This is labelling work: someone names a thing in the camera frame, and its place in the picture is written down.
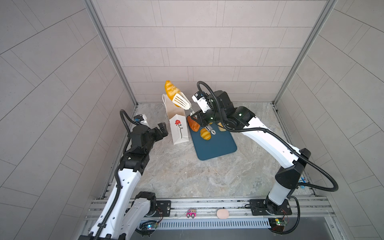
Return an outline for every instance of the wall tile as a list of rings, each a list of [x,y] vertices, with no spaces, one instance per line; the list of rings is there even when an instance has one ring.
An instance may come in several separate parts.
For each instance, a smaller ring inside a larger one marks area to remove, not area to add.
[[[329,76],[324,74],[324,76],[320,79],[320,81],[316,84],[316,86],[312,89],[313,94],[317,94],[319,90],[324,86],[324,84],[328,81]]]
[[[384,83],[359,64],[339,82],[339,86],[356,102],[363,111],[384,128],[384,106],[381,104]]]
[[[285,8],[286,1],[279,1],[279,4],[277,5],[275,15],[273,16],[272,24],[271,26],[277,26],[279,24],[281,14],[283,13],[283,10]]]
[[[352,3],[346,14],[384,31],[384,3],[380,0],[356,0]]]
[[[257,66],[262,48],[221,48],[219,66]]]
[[[90,16],[88,15],[87,10],[84,9],[72,15],[71,18],[86,43],[96,37],[97,31]]]
[[[78,220],[78,217],[60,215],[59,220],[57,220],[55,228],[49,237],[49,240],[70,239]]]
[[[3,1],[0,10],[0,53],[37,33],[23,13],[11,1]]]
[[[75,23],[73,22],[73,19],[71,17],[67,17],[65,19],[65,22],[68,24],[68,26],[70,27],[71,31],[73,32],[73,34],[75,35],[77,41],[80,43],[81,46],[84,46],[86,44],[86,42],[84,41],[83,39],[83,36],[81,35],[81,33],[79,32],[79,30],[77,29]]]
[[[314,124],[325,113],[323,106],[304,82],[297,87],[293,97],[311,124]]]
[[[286,28],[233,28],[231,48],[278,48]]]
[[[321,29],[320,35],[338,49],[343,50],[361,25],[362,22],[333,10]]]
[[[104,148],[105,151],[108,151],[109,149],[109,144],[107,144],[101,137],[97,139],[97,143]]]
[[[380,214],[384,210],[380,207],[380,200],[384,197],[384,187],[378,186],[355,193],[356,198],[368,215],[380,237],[384,237],[384,230],[380,224]]]
[[[353,67],[355,61],[318,36],[308,51],[308,56],[338,83]]]
[[[332,158],[331,158],[331,155],[329,153],[326,153],[324,154],[323,156],[319,157],[317,160],[315,160],[315,163],[318,165],[318,166],[321,166],[323,165],[324,163],[330,161]]]
[[[153,82],[188,82],[187,67],[149,67]]]
[[[85,165],[107,119],[95,107],[68,149],[67,156]]]
[[[61,214],[72,217],[80,217],[82,211],[82,207],[76,207],[73,205],[66,204]]]
[[[270,48],[263,66],[292,66],[300,48]]]
[[[279,47],[301,48],[311,32],[311,29],[312,28],[287,28]]]
[[[104,82],[95,70],[79,87],[67,105],[85,121],[105,88]]]
[[[107,122],[104,125],[103,130],[101,131],[100,138],[104,140],[108,145],[111,145],[113,136],[115,135],[116,129],[121,121],[119,114],[120,109],[121,108],[119,107],[119,105],[115,104],[111,115],[109,116]]]
[[[131,86],[135,90],[136,94],[163,94],[164,82],[155,82],[155,83],[132,83]]]
[[[120,27],[127,48],[174,48],[175,33],[166,27]]]
[[[73,160],[72,158],[68,157],[67,155],[64,156],[64,158],[62,159],[61,161],[61,164],[66,166],[66,167],[69,167],[70,169],[78,172],[78,173],[81,173],[83,171],[83,168],[84,166],[81,165],[80,163],[76,162],[75,160]]]
[[[331,118],[316,129],[316,133],[347,183],[372,176],[372,172],[367,164]]]
[[[239,78],[239,74],[240,74],[240,70],[241,70],[241,67],[235,67],[235,72],[233,73],[233,79],[232,79],[232,82],[236,82],[238,81],[238,78]],[[253,88],[252,88],[252,91],[251,89],[249,89],[248,93],[251,93],[253,92]]]
[[[168,57],[171,66],[212,66],[214,49],[168,48]]]
[[[80,44],[68,24],[61,21],[15,46],[12,51],[37,76],[45,79],[79,49]]]
[[[0,58],[0,119],[8,114],[35,87],[3,58]]]
[[[120,94],[125,90],[120,78],[116,75],[108,87],[101,95],[99,101],[104,108],[111,113],[113,107],[119,99]]]
[[[233,102],[256,102],[259,94],[230,93],[228,96]]]
[[[37,87],[41,83],[41,79],[23,63],[11,50],[0,55],[9,65],[18,71],[33,86]]]
[[[235,67],[193,67],[194,81],[231,82]]]
[[[75,0],[66,2],[60,0],[48,2],[43,0],[30,0],[27,2],[28,6],[45,28],[84,9],[84,4]]]
[[[384,79],[384,69],[381,64],[384,61],[382,42],[384,42],[384,33],[370,28],[349,53],[351,58],[380,79]]]
[[[56,69],[55,74],[72,93],[75,93],[102,60],[96,44],[91,41]]]
[[[279,82],[257,82],[253,93],[276,94],[281,87]]]
[[[223,26],[225,1],[217,1],[216,26]]]
[[[291,92],[287,90],[285,90],[284,94],[282,95],[281,101],[284,103],[284,106],[286,106],[287,112],[290,116],[292,116],[299,108],[299,104],[297,104]]]
[[[111,59],[109,57],[105,58],[100,63],[100,68],[101,68],[102,72],[104,73],[105,77],[107,78],[107,81],[109,84],[117,74],[115,67],[112,64]]]
[[[250,82],[221,82],[220,90],[227,93],[248,93],[250,85]]]
[[[223,26],[271,26],[278,1],[227,1]]]
[[[356,146],[357,144],[361,143],[365,139],[375,135],[380,131],[381,129],[375,123],[372,123],[368,127],[355,134],[353,137],[349,138],[349,141],[353,146]]]
[[[241,67],[238,81],[272,82],[278,70],[279,67]]]
[[[5,187],[0,187],[0,203],[18,207],[33,208],[38,196],[24,192],[15,191]]]
[[[305,146],[311,151],[311,157],[313,159],[318,159],[327,153],[323,143],[314,131],[311,123],[308,121],[304,113],[300,113],[293,122],[299,131]]]
[[[150,0],[97,0],[107,26],[156,26]]]
[[[65,104],[65,106],[61,109],[61,111],[67,115],[72,121],[74,121],[79,127],[82,127],[84,124],[84,121],[77,115],[68,105]]]
[[[0,121],[0,159],[18,164],[71,96],[54,74],[35,88]]]
[[[229,48],[231,35],[232,28],[175,28],[176,46],[178,48]]]
[[[384,182],[384,173],[382,165],[383,141],[384,133],[381,131],[355,146],[357,152],[368,164],[368,166],[371,168],[371,170],[381,183]]]
[[[262,66],[264,64],[266,55],[268,54],[269,48],[263,48],[262,53],[260,55],[259,62],[257,63],[258,66]]]
[[[324,76],[325,72],[308,56],[305,56],[297,74],[305,82],[310,90],[315,88],[316,84]]]
[[[44,27],[37,19],[35,14],[29,8],[28,4],[25,3],[24,0],[13,0],[14,4],[16,4],[17,8],[23,13],[23,15],[28,19],[28,21],[32,24],[34,29],[37,32],[43,31]]]
[[[14,239],[31,209],[0,204],[2,238]]]
[[[84,207],[107,152],[96,143],[67,204]]]
[[[349,184],[349,187],[351,188],[352,192],[356,193],[380,185],[381,183],[375,176],[370,176]]]
[[[316,120],[316,122],[312,124],[313,129],[318,129],[318,127],[320,127],[330,117],[331,116],[327,112],[325,112],[319,119]]]
[[[373,225],[350,227],[349,229],[354,237],[379,237]]]
[[[163,26],[216,26],[217,1],[159,1]]]
[[[359,28],[359,30],[356,32],[356,34],[345,46],[345,48],[343,49],[343,52],[345,52],[345,54],[349,54],[352,51],[352,49],[356,46],[356,44],[360,41],[360,39],[364,36],[364,34],[368,31],[369,28],[370,26],[363,23],[362,26]]]
[[[169,66],[168,49],[161,48],[161,54],[163,55],[164,66]]]
[[[106,58],[108,56],[107,50],[105,49],[105,46],[101,42],[100,36],[96,36],[93,41],[95,42],[97,49],[99,50],[102,58]]]
[[[326,1],[287,1],[278,26],[313,27]]]
[[[5,180],[9,177],[9,175],[11,175],[15,168],[15,165],[0,160],[0,185],[3,185]]]
[[[119,48],[119,53],[126,67],[164,66],[160,48]]]
[[[143,67],[122,67],[128,82],[148,82]]]
[[[103,115],[106,117],[106,118],[109,118],[109,112],[105,109],[105,107],[100,103],[100,101],[98,101],[96,103],[96,107],[103,113]]]
[[[331,160],[322,165],[321,168],[329,173],[339,185],[339,190],[331,192],[331,195],[348,226],[353,227],[370,224],[371,222],[369,221],[367,215],[364,213],[364,210],[353,195],[352,191],[349,189],[348,184],[343,179],[343,176],[339,172],[335,163]],[[328,187],[332,186],[331,182],[327,178],[325,178],[324,181]]]
[[[287,127],[288,133],[291,135],[291,138],[294,138],[292,135],[293,135],[293,132],[296,131],[296,126],[293,123],[291,116],[289,116],[288,111],[285,108],[283,101],[279,101],[276,106],[277,106],[277,109],[278,109],[280,116],[282,117],[282,119],[284,121],[285,126]],[[295,135],[295,137],[296,137],[295,139],[298,139],[298,136],[300,136],[300,135],[297,132],[297,134]],[[303,140],[295,141],[295,139],[293,141],[295,143],[295,146],[298,147],[298,144],[300,142],[302,142]]]
[[[299,75],[297,75],[297,73],[295,73],[295,75],[293,76],[292,80],[288,85],[288,90],[291,93],[295,93],[297,87],[300,85],[301,82],[302,82],[301,78],[299,77]]]
[[[67,115],[59,113],[5,181],[4,187],[40,195],[79,130]]]
[[[48,239],[79,175],[59,165],[15,239],[25,239],[31,234]]]
[[[110,176],[110,173],[114,171],[114,169],[112,168],[114,167],[116,157],[118,157],[117,154],[119,152],[121,144],[122,144],[121,138],[119,139],[119,143],[116,142],[115,140],[112,141],[111,147],[108,150],[108,153],[105,156],[103,164],[101,165],[100,171],[98,172],[96,180],[94,181],[91,195],[99,197],[104,194],[103,189],[107,185],[107,181]]]
[[[114,48],[126,48],[127,46],[124,43],[122,38],[120,28],[117,26],[104,27],[105,32],[107,32],[108,39],[110,40]]]
[[[372,123],[372,120],[332,79],[328,79],[316,97],[347,138]]]
[[[160,5],[158,0],[151,0],[153,15],[155,17],[156,26],[163,26],[163,20],[161,18]]]

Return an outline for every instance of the paper bag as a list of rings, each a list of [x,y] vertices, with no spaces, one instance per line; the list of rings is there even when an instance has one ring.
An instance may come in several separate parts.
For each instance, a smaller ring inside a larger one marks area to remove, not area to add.
[[[166,94],[162,96],[166,106],[173,144],[188,142],[188,125],[184,109],[177,107]]]

